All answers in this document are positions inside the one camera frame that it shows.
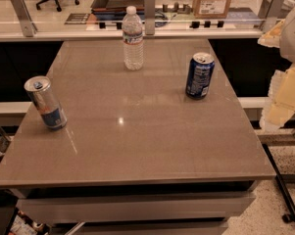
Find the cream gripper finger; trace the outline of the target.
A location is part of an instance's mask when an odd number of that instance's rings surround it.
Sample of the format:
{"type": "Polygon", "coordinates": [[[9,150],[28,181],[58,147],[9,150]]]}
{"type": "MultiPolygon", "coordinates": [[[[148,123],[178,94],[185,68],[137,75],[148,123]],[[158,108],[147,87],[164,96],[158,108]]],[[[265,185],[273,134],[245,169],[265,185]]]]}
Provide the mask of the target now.
{"type": "Polygon", "coordinates": [[[282,45],[282,30],[285,20],[280,21],[268,32],[264,33],[259,39],[258,43],[269,48],[280,48],[282,45]]]}
{"type": "Polygon", "coordinates": [[[286,71],[274,72],[268,96],[260,127],[262,130],[278,130],[295,114],[295,63],[286,71]]]}

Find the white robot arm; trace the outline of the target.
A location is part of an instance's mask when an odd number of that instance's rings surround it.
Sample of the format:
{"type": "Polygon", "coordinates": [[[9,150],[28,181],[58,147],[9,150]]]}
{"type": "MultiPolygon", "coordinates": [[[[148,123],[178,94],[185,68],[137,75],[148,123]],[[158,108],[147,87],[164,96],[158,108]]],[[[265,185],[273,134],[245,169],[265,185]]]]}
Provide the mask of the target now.
{"type": "Polygon", "coordinates": [[[280,56],[291,62],[286,71],[274,72],[260,119],[261,129],[276,131],[295,114],[295,7],[284,20],[263,34],[258,43],[277,47],[280,56]]]}

